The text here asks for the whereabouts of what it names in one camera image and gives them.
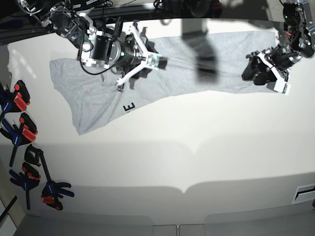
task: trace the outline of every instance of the clamp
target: clamp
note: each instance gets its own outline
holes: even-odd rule
[[[13,170],[10,170],[9,173],[13,177],[10,179],[10,181],[17,186],[22,187],[25,190],[26,205],[27,205],[27,209],[30,210],[30,208],[31,208],[30,190],[32,190],[33,188],[36,188],[39,185],[39,178],[34,179],[33,174],[37,175],[39,177],[40,177],[40,175],[35,169],[32,170],[32,167],[30,169],[28,167],[27,167],[27,169],[22,168],[22,170],[25,171],[25,174],[22,174],[21,172],[19,174],[17,174]]]
[[[63,195],[73,198],[74,197],[73,192],[63,189],[63,188],[71,188],[71,187],[72,186],[70,183],[65,183],[65,182],[56,183],[52,180],[48,181],[41,195],[41,198],[44,199],[43,203],[45,203],[47,206],[52,207],[56,210],[62,210],[63,205],[59,201],[58,198],[63,198]]]
[[[14,145],[10,159],[10,167],[13,166],[18,147],[32,143],[37,135],[37,127],[26,113],[21,114],[20,123],[20,127],[18,128],[15,124],[12,127],[6,119],[2,120],[6,131],[1,128],[0,133],[10,139]]]
[[[27,173],[27,176],[32,178],[32,179],[36,179],[36,180],[40,180],[40,174],[37,170],[35,170],[29,163],[24,162],[22,164],[22,171],[24,171],[25,173]]]
[[[10,92],[8,87],[7,89],[4,89],[0,83],[0,105],[2,109],[0,121],[7,113],[19,113],[25,111],[30,104],[30,94],[22,80],[19,80],[15,84],[14,89],[14,92]]]
[[[62,210],[63,205],[59,201],[59,198],[63,198],[63,195],[69,196],[69,197],[74,197],[74,193],[63,189],[63,188],[71,188],[70,183],[65,183],[65,182],[59,182],[56,183],[52,181],[46,160],[44,157],[44,152],[41,149],[35,148],[32,144],[29,145],[25,151],[24,155],[24,160],[33,164],[40,166],[39,159],[41,160],[41,164],[43,166],[46,178],[47,178],[47,183],[42,191],[41,198],[43,198],[43,203],[48,205],[49,207],[52,207],[56,210]]]

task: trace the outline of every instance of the white bracket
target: white bracket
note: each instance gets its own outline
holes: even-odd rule
[[[266,60],[265,58],[266,53],[259,53],[257,57],[261,59],[261,61],[269,67],[269,69],[272,71],[272,73],[275,75],[277,78],[277,81],[275,82],[275,86],[273,88],[274,91],[284,93],[285,95],[289,95],[290,89],[291,89],[291,84],[289,84],[287,81],[284,80],[284,78],[281,76],[279,71],[275,66],[273,66],[269,61]]]
[[[140,62],[140,65],[129,71],[124,77],[118,78],[116,85],[121,86],[126,83],[132,76],[143,70],[144,68],[147,69],[154,69],[158,70],[158,63],[161,57],[160,54],[149,52],[146,45],[142,41],[139,31],[137,30],[136,26],[132,25],[129,28],[129,32],[133,34],[133,37],[141,51],[141,57],[144,59]]]

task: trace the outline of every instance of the blue clamp handle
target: blue clamp handle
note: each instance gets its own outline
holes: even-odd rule
[[[1,105],[1,109],[4,113],[10,112],[12,108],[12,103],[8,100],[5,100],[4,103]]]
[[[2,124],[4,125],[7,132],[12,136],[12,144],[15,147],[18,147],[22,141],[22,138],[20,135],[16,134],[16,131],[11,127],[11,125],[6,121],[6,119],[2,120]]]
[[[65,189],[62,189],[62,188],[55,189],[53,183],[48,183],[47,184],[47,190],[48,190],[48,192],[49,192],[49,194],[51,196],[55,196],[57,194],[63,194],[63,195],[66,195],[66,196],[69,196],[69,197],[72,197],[72,198],[74,197],[74,193],[71,192],[71,191],[68,191],[68,190],[65,190]]]
[[[9,170],[9,173],[14,178],[14,179],[11,179],[12,183],[22,187],[25,191],[29,190],[28,183],[26,182],[26,180],[23,177],[21,177],[20,175],[15,173],[13,170]]]

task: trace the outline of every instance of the red clamp jaw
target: red clamp jaw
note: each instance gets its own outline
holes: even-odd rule
[[[39,172],[33,168],[29,163],[24,162],[22,164],[22,171],[25,172],[25,175],[27,175],[29,178],[40,180],[40,174]]]
[[[36,139],[36,135],[37,135],[38,131],[35,131],[35,133],[32,133],[29,128],[24,125],[23,127],[23,131],[22,131],[22,134],[23,136],[28,139],[31,143],[35,141]]]
[[[43,198],[43,203],[45,203],[47,206],[52,207],[56,210],[63,210],[63,204],[58,200],[58,197],[53,197],[53,196],[40,196],[41,198]]]
[[[21,110],[21,112],[25,111],[30,102],[26,103],[23,100],[23,97],[20,93],[18,93],[14,98],[15,105]]]

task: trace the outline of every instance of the white tabletop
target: white tabletop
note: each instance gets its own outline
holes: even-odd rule
[[[246,21],[198,19],[176,19],[168,25],[143,21],[139,29],[147,27],[150,39],[179,36],[183,29],[195,31],[197,24],[208,33],[263,30]],[[189,200],[179,201],[178,196],[194,185],[315,171],[315,59],[303,59],[293,67],[289,96],[206,91],[169,97],[79,136],[70,107],[54,89],[49,70],[51,60],[74,59],[77,49],[56,34],[11,43],[7,48],[11,86],[22,79],[31,95],[27,112],[38,128],[34,145],[44,151],[52,178],[70,182],[76,194],[73,199],[62,199],[64,210],[57,214],[41,203],[40,186],[31,191],[30,214],[60,217],[64,212],[76,212],[109,215],[110,219],[112,215],[145,216],[154,224],[171,224],[183,212],[193,211]],[[18,122],[19,115],[6,117]],[[0,157],[8,171],[13,145],[4,137],[0,142]],[[25,148],[18,150],[16,172],[21,170]],[[160,194],[155,187],[166,192]],[[16,189],[25,206],[24,192]],[[168,196],[167,190],[174,194]],[[211,213],[257,207],[229,205],[220,196],[207,205],[208,199],[201,193],[194,197],[205,205],[205,211],[192,213],[194,219],[186,222],[200,223]]]

